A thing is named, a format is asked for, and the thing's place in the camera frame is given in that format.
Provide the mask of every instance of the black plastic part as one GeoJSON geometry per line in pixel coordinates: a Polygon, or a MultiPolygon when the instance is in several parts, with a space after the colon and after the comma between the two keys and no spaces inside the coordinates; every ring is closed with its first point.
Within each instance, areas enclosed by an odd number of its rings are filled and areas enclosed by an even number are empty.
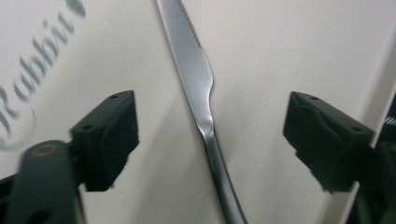
{"type": "Polygon", "coordinates": [[[374,132],[318,97],[292,92],[283,134],[320,185],[333,192],[351,189],[374,132]]]}
{"type": "Polygon", "coordinates": [[[4,223],[4,219],[6,217],[6,209],[14,179],[15,175],[11,175],[0,180],[0,223],[4,223]]]}
{"type": "Polygon", "coordinates": [[[107,190],[139,143],[134,92],[108,97],[71,134],[87,191],[107,190]]]}
{"type": "Polygon", "coordinates": [[[396,143],[381,143],[377,148],[382,175],[382,190],[389,208],[396,211],[396,143]]]}
{"type": "Polygon", "coordinates": [[[43,142],[24,153],[5,223],[85,223],[66,144],[43,142]]]}

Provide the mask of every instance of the butter knife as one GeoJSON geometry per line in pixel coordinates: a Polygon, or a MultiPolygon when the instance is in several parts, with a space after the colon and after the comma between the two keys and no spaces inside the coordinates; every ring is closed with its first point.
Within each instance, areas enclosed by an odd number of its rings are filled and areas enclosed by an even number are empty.
{"type": "Polygon", "coordinates": [[[179,0],[157,0],[163,26],[192,114],[204,138],[205,152],[226,223],[247,223],[219,150],[210,112],[213,76],[205,52],[179,0]]]}

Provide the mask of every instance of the knife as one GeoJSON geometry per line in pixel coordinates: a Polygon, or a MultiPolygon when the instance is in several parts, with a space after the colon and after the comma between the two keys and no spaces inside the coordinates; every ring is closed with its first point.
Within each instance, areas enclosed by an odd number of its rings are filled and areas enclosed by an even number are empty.
{"type": "Polygon", "coordinates": [[[247,223],[228,175],[210,113],[213,76],[205,52],[179,0],[157,0],[163,26],[189,100],[192,114],[204,138],[205,152],[226,223],[247,223]]]}

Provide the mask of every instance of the knife handle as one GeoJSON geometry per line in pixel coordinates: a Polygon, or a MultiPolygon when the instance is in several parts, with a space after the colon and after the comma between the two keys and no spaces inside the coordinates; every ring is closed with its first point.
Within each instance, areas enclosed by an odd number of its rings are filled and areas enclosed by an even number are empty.
{"type": "Polygon", "coordinates": [[[214,129],[201,133],[205,142],[205,151],[209,161],[210,172],[219,197],[219,203],[227,224],[248,223],[239,205],[233,183],[219,150],[214,129]]]}

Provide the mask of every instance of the white surface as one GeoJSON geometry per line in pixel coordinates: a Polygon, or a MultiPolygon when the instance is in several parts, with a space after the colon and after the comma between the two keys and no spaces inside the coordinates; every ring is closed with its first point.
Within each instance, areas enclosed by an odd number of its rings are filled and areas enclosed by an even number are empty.
{"type": "MultiPolygon", "coordinates": [[[[0,85],[11,105],[22,112],[30,105],[37,119],[24,148],[50,139],[68,141],[67,130],[108,95],[135,91],[141,143],[114,189],[83,195],[89,223],[222,223],[155,2],[85,0],[85,19],[63,1],[31,2],[29,10],[27,2],[0,3],[0,85]],[[18,103],[12,82],[21,71],[19,57],[34,53],[32,36],[47,35],[42,19],[51,26],[58,11],[73,22],[75,33],[60,46],[33,100],[18,103]]],[[[396,58],[389,53],[396,4],[183,2],[212,66],[219,144],[249,223],[340,220],[340,213],[329,215],[332,196],[282,136],[289,93],[316,95],[377,129],[386,103],[377,111],[370,104],[386,102],[394,86],[387,62],[396,58]]],[[[15,122],[23,133],[21,125],[15,122]]],[[[1,177],[16,172],[21,153],[0,151],[1,177]]]]}

